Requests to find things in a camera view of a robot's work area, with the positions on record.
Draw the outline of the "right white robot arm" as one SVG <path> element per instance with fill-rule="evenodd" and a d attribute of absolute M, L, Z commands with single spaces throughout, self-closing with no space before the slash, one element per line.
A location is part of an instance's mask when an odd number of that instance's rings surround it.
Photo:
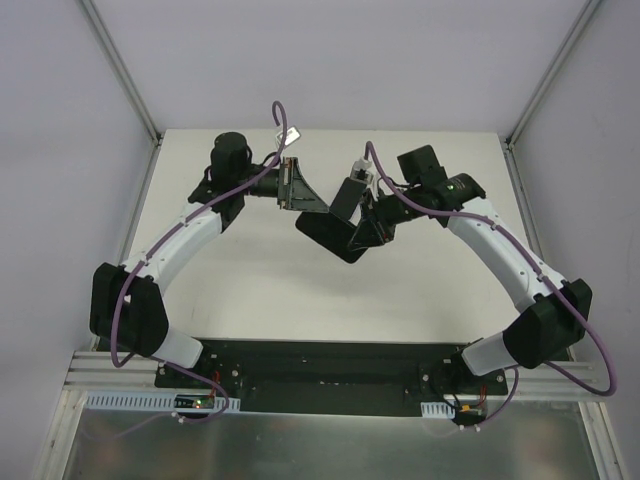
<path fill-rule="evenodd" d="M 518 313 L 505 329 L 465 346 L 452 362 L 464 375 L 480 377 L 498 369 L 535 369 L 584 339 L 592 300 L 582 280 L 568 281 L 548 267 L 506 227 L 485 191 L 467 174 L 450 177 L 431 146 L 399 158 L 407 185 L 400 189 L 384 172 L 371 142 L 354 171 L 379 179 L 390 194 L 365 191 L 361 218 L 348 234 L 357 252 L 393 240 L 398 225 L 434 219 L 469 247 L 505 289 Z"/>

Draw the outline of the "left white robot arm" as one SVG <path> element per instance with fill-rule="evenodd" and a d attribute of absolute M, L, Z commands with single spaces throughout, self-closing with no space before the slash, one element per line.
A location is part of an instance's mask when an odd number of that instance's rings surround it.
<path fill-rule="evenodd" d="M 218 135 L 211 163 L 174 225 L 123 264 L 104 263 L 95 271 L 90 331 L 117 350 L 194 367 L 204 346 L 171 326 L 163 302 L 175 276 L 228 229 L 247 196 L 273 198 L 290 211 L 328 210 L 302 176 L 297 158 L 275 152 L 270 159 L 267 165 L 253 163 L 247 139 L 238 132 Z"/>

